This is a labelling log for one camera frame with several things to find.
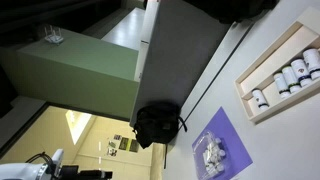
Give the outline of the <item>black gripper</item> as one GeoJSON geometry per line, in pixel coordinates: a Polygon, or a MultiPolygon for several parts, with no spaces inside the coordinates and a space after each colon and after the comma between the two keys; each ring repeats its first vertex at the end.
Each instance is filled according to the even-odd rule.
{"type": "Polygon", "coordinates": [[[64,165],[59,180],[111,180],[112,177],[112,171],[79,170],[78,165],[64,165]]]}

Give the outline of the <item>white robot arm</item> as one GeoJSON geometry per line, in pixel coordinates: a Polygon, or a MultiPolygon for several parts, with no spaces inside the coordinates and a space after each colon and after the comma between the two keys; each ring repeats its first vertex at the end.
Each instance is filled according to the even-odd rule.
{"type": "Polygon", "coordinates": [[[112,180],[113,172],[99,169],[80,170],[78,165],[63,165],[64,150],[53,156],[38,153],[24,163],[0,165],[0,180],[112,180]]]}

